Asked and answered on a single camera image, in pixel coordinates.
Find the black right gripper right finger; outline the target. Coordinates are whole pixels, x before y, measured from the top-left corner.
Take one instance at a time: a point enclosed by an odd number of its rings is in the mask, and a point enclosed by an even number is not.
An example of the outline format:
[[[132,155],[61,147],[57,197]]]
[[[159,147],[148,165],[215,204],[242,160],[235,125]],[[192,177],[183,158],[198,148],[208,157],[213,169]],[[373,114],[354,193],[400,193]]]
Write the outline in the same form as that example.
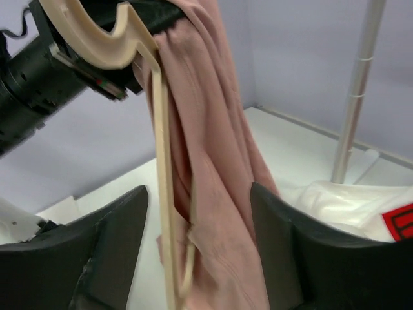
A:
[[[271,309],[411,309],[412,205],[383,215],[391,242],[358,237],[250,190]]]

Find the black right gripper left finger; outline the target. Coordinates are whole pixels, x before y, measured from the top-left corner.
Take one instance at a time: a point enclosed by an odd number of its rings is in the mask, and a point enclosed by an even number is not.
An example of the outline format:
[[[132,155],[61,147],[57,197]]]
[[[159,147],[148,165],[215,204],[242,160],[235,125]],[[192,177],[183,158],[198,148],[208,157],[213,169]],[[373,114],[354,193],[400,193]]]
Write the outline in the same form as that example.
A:
[[[126,309],[148,210],[144,185],[31,240],[1,246],[1,309]]]

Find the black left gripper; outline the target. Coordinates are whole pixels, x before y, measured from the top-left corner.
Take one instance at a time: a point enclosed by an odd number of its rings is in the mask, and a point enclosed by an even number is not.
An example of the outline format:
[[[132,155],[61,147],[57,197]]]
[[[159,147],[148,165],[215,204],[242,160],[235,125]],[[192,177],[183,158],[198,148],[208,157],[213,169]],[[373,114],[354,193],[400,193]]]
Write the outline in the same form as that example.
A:
[[[32,11],[52,57],[112,100],[142,91],[133,58],[154,61],[153,35],[185,16],[169,1],[32,1]]]

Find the pink t shirt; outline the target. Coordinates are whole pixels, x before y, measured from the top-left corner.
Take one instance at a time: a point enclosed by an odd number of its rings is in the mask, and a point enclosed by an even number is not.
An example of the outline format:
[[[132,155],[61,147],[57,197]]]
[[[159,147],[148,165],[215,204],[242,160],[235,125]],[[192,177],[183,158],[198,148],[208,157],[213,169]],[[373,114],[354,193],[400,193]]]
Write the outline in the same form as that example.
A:
[[[155,40],[168,81],[176,258],[196,247],[188,309],[268,309],[250,188],[276,192],[243,112],[216,1],[177,1],[185,13]]]

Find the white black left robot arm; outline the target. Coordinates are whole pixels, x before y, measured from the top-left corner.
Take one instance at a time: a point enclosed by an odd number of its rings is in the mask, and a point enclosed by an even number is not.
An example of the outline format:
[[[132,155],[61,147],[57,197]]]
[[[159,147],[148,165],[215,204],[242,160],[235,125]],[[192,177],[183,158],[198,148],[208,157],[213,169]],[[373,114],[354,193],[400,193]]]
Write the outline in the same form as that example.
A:
[[[117,6],[124,1],[79,1],[91,19],[111,31]],[[127,1],[151,35],[170,28],[184,12],[170,1]],[[8,53],[6,37],[27,35],[31,13],[39,35],[17,55]],[[132,66],[101,69],[87,63],[70,47],[47,16],[41,1],[30,1],[22,13],[22,30],[1,29],[1,158],[33,136],[45,121],[86,88],[112,101],[122,101],[127,90],[143,91]],[[1,198],[1,245],[31,239],[45,221]]]

